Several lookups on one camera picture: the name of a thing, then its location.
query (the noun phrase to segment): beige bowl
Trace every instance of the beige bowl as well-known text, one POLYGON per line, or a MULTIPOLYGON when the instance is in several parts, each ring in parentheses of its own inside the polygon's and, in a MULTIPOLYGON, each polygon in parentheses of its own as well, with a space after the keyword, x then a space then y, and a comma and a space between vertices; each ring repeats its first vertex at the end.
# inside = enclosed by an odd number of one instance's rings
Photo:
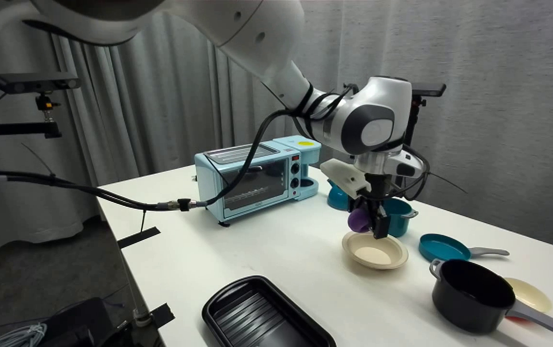
POLYGON ((374 239, 373 233, 348 233, 342 245, 349 258, 376 270, 396 270, 409 260, 407 249, 394 237, 374 239))
POLYGON ((527 283, 517 278, 506 278, 506 281, 513 287, 515 297, 525 305, 546 314, 552 310, 552 301, 548 299, 548 295, 538 287, 534 287, 532 283, 527 283))

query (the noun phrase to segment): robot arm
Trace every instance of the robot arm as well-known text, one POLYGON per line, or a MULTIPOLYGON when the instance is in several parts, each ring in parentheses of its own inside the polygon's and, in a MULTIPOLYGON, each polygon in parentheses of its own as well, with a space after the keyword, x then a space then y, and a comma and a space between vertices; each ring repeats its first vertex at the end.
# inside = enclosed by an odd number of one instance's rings
POLYGON ((257 75, 286 108, 305 112, 317 141, 355 156, 378 202, 388 191, 386 177, 425 173, 423 160, 403 148, 413 85, 371 77, 365 89, 342 100, 315 89, 292 60, 305 23, 299 0, 16 0, 0 2, 0 27, 24 19, 87 42, 120 44, 155 12, 182 15, 257 75))

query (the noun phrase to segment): black saucepan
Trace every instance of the black saucepan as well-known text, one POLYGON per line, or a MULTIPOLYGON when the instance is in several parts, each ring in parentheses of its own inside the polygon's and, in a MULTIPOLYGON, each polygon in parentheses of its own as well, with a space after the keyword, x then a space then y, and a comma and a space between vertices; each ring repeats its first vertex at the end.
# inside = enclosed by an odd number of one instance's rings
POLYGON ((517 301, 513 287, 488 268, 467 260, 434 260, 430 272, 438 278, 434 307, 467 332, 490 333, 507 314, 553 332, 552 316, 517 301))

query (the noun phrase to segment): white plate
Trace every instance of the white plate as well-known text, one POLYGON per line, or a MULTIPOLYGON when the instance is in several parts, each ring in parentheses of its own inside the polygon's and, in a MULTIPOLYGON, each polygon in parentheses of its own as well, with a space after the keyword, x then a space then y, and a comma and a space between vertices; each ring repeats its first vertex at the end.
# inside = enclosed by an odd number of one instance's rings
POLYGON ((376 270, 396 270, 409 260, 407 249, 394 237, 374 239, 373 233, 348 233, 342 245, 349 258, 376 270))

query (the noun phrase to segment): toaster oven door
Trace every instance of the toaster oven door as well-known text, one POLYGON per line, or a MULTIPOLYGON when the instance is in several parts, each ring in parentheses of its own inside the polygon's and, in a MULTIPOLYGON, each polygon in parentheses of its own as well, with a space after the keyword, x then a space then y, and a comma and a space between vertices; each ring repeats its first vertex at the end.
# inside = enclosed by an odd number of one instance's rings
MULTIPOLYGON (((286 197, 286 166, 286 160, 253 166, 245 173, 243 181, 230 195, 224 197, 224 206, 230 210, 238 210, 263 200, 286 197)), ((236 175, 238 170, 224 173, 224 179, 234 181, 236 175)))

